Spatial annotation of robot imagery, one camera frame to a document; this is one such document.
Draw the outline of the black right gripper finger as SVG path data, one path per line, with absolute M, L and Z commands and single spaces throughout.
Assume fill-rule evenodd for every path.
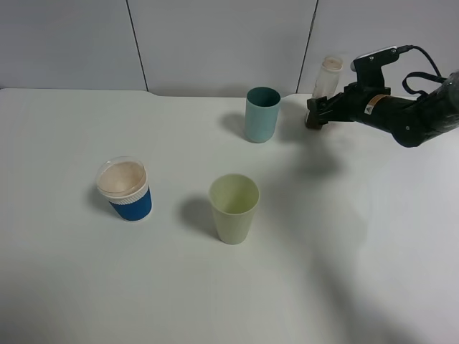
M 319 98 L 311 98 L 307 100 L 308 108 L 336 108 L 342 103 L 344 93 L 338 93 L 333 97 L 327 98 L 326 96 Z
M 342 111 L 321 107 L 317 102 L 307 103 L 308 114 L 305 119 L 307 129 L 321 129 L 328 122 L 346 122 Z

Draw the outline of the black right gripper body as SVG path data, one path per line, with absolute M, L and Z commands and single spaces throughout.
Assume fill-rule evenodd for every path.
M 387 87 L 364 89 L 355 82 L 345 86 L 343 95 L 350 120 L 389 133 L 406 148 L 432 139 L 432 128 L 425 117 L 428 95 L 408 100 L 391 96 Z

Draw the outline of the black wrapped robot arm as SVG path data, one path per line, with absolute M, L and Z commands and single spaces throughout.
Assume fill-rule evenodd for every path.
M 426 72 L 411 72 L 440 84 L 430 94 L 410 89 L 406 80 L 402 85 L 416 100 L 390 95 L 388 87 L 362 87 L 356 82 L 332 98 L 311 98 L 306 127 L 320 130 L 329 122 L 357 122 L 382 130 L 406 148 L 417 147 L 458 127 L 458 73 L 439 77 Z

